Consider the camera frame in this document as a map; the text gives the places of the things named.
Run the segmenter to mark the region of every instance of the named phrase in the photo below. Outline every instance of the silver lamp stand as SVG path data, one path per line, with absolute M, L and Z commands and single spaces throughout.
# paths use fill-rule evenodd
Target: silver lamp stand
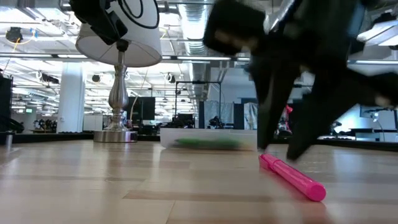
M 129 43 L 126 40 L 119 40 L 116 47 L 119 50 L 118 64 L 114 66 L 114 83 L 109 94 L 109 105 L 112 107 L 111 123 L 104 131 L 94 132 L 94 142 L 137 142 L 137 133 L 129 131 L 123 125 L 123 108 L 129 103 L 127 94 L 126 69 L 124 65 L 124 53 Z

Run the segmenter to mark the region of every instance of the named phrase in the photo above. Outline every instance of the green object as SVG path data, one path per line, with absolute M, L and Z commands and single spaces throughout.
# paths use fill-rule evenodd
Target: green object
M 201 149 L 237 149 L 241 145 L 239 141 L 232 139 L 202 140 L 195 138 L 183 138 L 175 140 L 178 147 Z

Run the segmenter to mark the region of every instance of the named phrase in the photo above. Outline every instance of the white lampshade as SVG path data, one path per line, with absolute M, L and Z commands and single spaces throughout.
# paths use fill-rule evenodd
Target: white lampshade
M 139 1 L 126 0 L 133 12 L 140 8 Z M 153 1 L 143 1 L 144 13 L 137 22 L 145 26 L 154 26 L 157 20 L 157 12 Z M 145 29 L 131 22 L 123 13 L 117 1 L 111 3 L 108 12 L 114 11 L 128 28 L 122 39 L 130 42 L 124 56 L 127 67 L 148 67 L 162 60 L 159 29 Z M 93 60 L 116 65 L 118 63 L 118 50 L 116 43 L 106 45 L 98 37 L 88 24 L 82 24 L 76 41 L 77 50 Z

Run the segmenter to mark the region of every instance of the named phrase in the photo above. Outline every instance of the pink marker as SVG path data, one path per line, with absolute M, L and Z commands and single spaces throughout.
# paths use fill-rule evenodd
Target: pink marker
M 307 177 L 284 161 L 270 154 L 264 154 L 259 156 L 259 162 L 261 168 L 279 174 L 314 202 L 320 202 L 326 197 L 326 189 L 321 183 Z

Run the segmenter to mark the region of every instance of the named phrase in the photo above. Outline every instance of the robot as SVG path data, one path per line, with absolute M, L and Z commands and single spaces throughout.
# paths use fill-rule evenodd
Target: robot
M 249 49 L 249 73 L 259 101 L 257 145 L 266 150 L 273 138 L 294 80 L 302 72 L 315 76 L 312 92 L 303 99 L 287 151 L 296 161 L 332 123 L 355 104 L 398 105 L 398 76 L 367 77 L 347 68 L 351 45 L 367 7 L 378 1 L 284 1 L 275 23 L 265 30 L 266 15 L 242 2 L 219 0 L 206 25 L 203 43 L 232 59 Z

